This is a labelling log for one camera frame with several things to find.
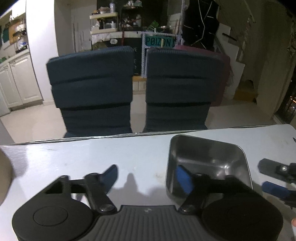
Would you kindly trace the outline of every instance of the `white door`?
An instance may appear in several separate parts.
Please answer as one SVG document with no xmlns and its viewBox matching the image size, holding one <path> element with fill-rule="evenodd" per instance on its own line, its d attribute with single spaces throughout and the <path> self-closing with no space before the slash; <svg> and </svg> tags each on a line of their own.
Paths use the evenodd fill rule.
<svg viewBox="0 0 296 241">
<path fill-rule="evenodd" d="M 12 108 L 22 105 L 9 64 L 0 69 L 0 90 L 4 95 L 7 107 Z"/>
<path fill-rule="evenodd" d="M 2 92 L 0 91 L 0 116 L 6 115 L 10 113 L 10 110 L 8 109 L 4 97 L 2 95 Z"/>
<path fill-rule="evenodd" d="M 10 66 L 22 102 L 25 104 L 42 100 L 30 54 L 15 59 L 10 63 Z"/>
</svg>

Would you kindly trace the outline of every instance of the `black circular disc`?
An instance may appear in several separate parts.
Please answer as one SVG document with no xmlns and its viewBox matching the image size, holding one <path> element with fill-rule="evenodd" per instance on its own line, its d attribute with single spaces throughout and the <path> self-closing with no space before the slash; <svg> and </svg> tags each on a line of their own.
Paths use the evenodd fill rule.
<svg viewBox="0 0 296 241">
<path fill-rule="evenodd" d="M 224 198 L 202 212 L 207 230 L 219 240 L 276 241 L 283 227 L 280 211 L 261 197 Z"/>
<path fill-rule="evenodd" d="M 12 218 L 12 227 L 20 240 L 69 241 L 83 235 L 92 221 L 93 213 L 84 203 L 46 195 L 20 207 Z"/>
</svg>

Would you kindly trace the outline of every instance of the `kitchen counter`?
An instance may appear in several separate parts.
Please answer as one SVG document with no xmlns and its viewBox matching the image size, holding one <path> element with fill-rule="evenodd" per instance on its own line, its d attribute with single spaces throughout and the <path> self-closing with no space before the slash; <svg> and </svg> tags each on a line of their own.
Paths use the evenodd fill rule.
<svg viewBox="0 0 296 241">
<path fill-rule="evenodd" d="M 9 62 L 12 62 L 13 60 L 19 58 L 20 56 L 26 54 L 26 53 L 29 53 L 30 50 L 29 49 L 26 49 L 26 50 L 23 50 L 22 52 L 20 53 L 17 53 L 16 55 L 10 57 L 9 59 L 5 60 L 3 63 L 0 63 L 0 68 L 5 66 L 6 64 L 8 64 Z"/>
<path fill-rule="evenodd" d="M 284 164 L 295 162 L 296 130 L 291 125 L 273 125 L 243 129 L 217 129 L 188 132 L 187 135 L 240 146 L 245 152 L 254 189 L 270 181 L 285 182 L 259 173 L 263 158 Z M 17 241 L 11 226 L 14 212 L 61 175 L 81 179 L 88 173 L 103 172 L 117 164 L 118 180 L 109 197 L 117 208 L 128 205 L 171 205 L 165 190 L 165 175 L 170 140 L 175 134 L 137 135 L 117 138 L 92 138 L 79 141 L 6 145 L 1 149 L 10 158 L 15 171 L 6 200 L 0 206 L 0 239 Z M 284 228 L 278 240 L 294 240 L 291 220 L 293 210 L 278 199 L 264 194 L 284 217 Z"/>
</svg>

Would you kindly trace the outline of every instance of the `countertop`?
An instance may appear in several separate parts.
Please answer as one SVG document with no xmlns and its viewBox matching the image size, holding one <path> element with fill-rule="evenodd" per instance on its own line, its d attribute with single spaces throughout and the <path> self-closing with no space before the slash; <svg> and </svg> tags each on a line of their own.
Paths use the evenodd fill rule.
<svg viewBox="0 0 296 241">
<path fill-rule="evenodd" d="M 175 135 L 1 146 L 12 162 L 16 177 L 0 206 L 0 239 L 17 241 L 11 226 L 14 212 L 57 177 L 69 175 L 71 179 L 81 179 L 91 172 L 103 172 L 112 164 L 118 165 L 119 177 L 109 197 L 117 208 L 122 204 L 174 204 L 166 194 L 165 174 L 170 140 Z M 187 135 L 240 146 L 248 160 L 256 191 L 260 192 L 260 185 L 265 181 L 287 185 L 260 174 L 257 165 L 263 158 L 285 164 L 295 162 L 296 143 L 293 138 L 296 138 L 296 130 L 292 126 L 205 130 Z M 296 214 L 278 199 L 264 197 L 280 209 L 285 220 L 278 240 L 294 240 L 291 219 Z"/>
<path fill-rule="evenodd" d="M 14 55 L 14 56 L 10 57 L 9 59 L 5 60 L 3 63 L 0 63 L 0 68 L 5 66 L 8 63 L 14 61 L 15 59 L 19 58 L 20 56 L 25 55 L 26 53 L 29 53 L 29 52 L 30 52 L 30 50 L 26 49 L 26 50 L 23 50 L 20 53 L 17 53 L 16 55 Z"/>
</svg>

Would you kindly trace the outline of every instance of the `beige rounded object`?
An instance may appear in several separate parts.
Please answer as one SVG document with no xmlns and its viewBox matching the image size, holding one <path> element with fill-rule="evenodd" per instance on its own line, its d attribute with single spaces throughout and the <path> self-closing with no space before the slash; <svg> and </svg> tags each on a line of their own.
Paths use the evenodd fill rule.
<svg viewBox="0 0 296 241">
<path fill-rule="evenodd" d="M 0 205 L 3 203 L 12 180 L 12 166 L 0 149 Z"/>
</svg>

